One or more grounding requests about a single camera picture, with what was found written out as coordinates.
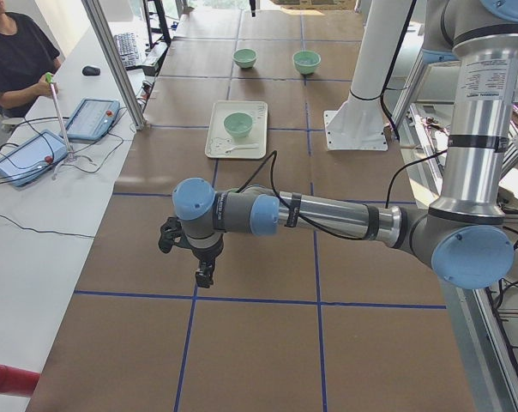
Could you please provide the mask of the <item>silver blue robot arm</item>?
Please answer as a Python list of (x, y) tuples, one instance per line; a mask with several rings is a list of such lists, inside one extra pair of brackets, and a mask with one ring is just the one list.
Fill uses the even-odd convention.
[(160, 229), (160, 249), (192, 251), (201, 288), (214, 282), (225, 233), (273, 235), (278, 226), (383, 242), (459, 288), (486, 288), (503, 279), (515, 256), (502, 229), (497, 191), (518, 80), (518, 1), (432, 1), (424, 45), (461, 63), (442, 191), (427, 210), (378, 208), (272, 187), (216, 191), (204, 179), (186, 179), (172, 194), (175, 214)]

